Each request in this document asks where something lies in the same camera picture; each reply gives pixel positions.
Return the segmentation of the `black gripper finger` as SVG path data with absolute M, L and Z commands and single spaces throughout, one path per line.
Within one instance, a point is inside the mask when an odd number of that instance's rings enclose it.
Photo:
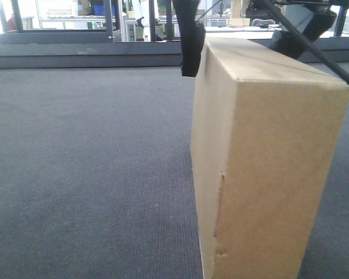
M 329 6 L 322 5 L 289 5 L 284 16 L 295 30 L 289 30 L 283 23 L 280 30 L 273 32 L 269 48 L 293 59 L 306 51 L 304 39 L 315 42 L 337 17 Z
M 181 74 L 196 77 L 205 40 L 203 22 L 196 20 L 199 1 L 173 1 L 180 31 L 182 64 Z

